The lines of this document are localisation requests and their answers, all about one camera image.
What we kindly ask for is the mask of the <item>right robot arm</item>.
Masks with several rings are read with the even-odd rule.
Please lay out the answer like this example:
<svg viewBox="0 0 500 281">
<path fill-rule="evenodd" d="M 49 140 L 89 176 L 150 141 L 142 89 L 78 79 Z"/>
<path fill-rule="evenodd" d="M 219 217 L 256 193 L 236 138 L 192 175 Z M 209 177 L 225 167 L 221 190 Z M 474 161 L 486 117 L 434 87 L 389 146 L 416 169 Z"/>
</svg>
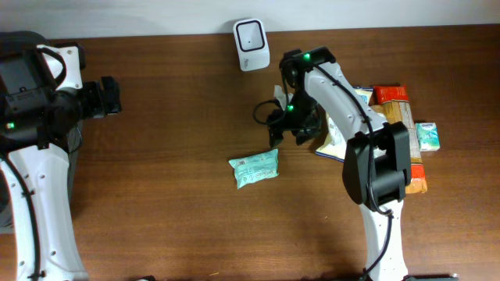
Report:
<svg viewBox="0 0 500 281">
<path fill-rule="evenodd" d="M 265 121 L 270 147 L 286 131 L 297 144 L 317 137 L 319 108 L 331 117 L 346 141 L 342 181 L 359 206 L 366 234 L 363 280 L 405 280 L 401 216 L 411 181 L 409 131 L 389 123 L 355 93 L 333 54 L 325 47 L 284 53 L 279 63 L 285 101 Z"/>
</svg>

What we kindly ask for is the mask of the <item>cream snack bag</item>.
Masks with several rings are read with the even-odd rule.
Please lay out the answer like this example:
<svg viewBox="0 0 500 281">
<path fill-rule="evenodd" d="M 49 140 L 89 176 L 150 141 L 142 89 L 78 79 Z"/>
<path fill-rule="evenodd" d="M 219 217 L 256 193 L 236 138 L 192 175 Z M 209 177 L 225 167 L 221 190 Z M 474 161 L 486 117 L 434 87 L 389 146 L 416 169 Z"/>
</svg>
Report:
<svg viewBox="0 0 500 281">
<path fill-rule="evenodd" d="M 355 92 L 365 103 L 370 103 L 373 94 L 372 87 L 356 87 Z M 316 149 L 316 154 L 343 162 L 345 160 L 346 141 L 328 114 L 326 114 L 326 121 L 328 133 L 323 145 Z"/>
</svg>

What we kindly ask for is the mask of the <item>light teal wipes packet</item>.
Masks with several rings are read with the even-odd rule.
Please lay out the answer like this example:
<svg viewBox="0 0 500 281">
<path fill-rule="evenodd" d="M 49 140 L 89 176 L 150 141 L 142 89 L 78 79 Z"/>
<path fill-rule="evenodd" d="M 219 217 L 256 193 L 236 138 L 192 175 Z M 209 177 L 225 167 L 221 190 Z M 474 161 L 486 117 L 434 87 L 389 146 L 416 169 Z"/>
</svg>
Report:
<svg viewBox="0 0 500 281">
<path fill-rule="evenodd" d="M 277 149 L 257 155 L 231 159 L 228 163 L 234 169 L 237 189 L 241 189 L 248 184 L 272 179 L 279 175 Z"/>
</svg>

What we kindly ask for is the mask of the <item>teal tissue pack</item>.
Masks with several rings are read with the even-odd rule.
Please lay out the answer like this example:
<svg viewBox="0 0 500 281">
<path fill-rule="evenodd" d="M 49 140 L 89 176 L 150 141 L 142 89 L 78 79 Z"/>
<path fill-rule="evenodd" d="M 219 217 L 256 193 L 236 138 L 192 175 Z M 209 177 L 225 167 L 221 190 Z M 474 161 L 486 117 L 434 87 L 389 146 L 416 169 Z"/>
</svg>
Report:
<svg viewBox="0 0 500 281">
<path fill-rule="evenodd" d="M 417 123 L 417 139 L 420 151 L 438 151 L 441 147 L 436 123 Z"/>
</svg>

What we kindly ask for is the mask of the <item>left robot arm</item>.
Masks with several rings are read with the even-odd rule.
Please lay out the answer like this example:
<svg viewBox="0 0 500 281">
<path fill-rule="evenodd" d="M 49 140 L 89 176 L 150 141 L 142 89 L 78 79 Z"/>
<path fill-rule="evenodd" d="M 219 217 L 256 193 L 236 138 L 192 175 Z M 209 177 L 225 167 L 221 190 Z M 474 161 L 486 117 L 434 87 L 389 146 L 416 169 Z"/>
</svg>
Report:
<svg viewBox="0 0 500 281">
<path fill-rule="evenodd" d="M 32 31 L 1 35 L 1 184 L 16 238 L 19 280 L 86 280 L 70 214 L 70 133 L 118 114 L 110 76 L 85 82 L 84 49 Z"/>
</svg>

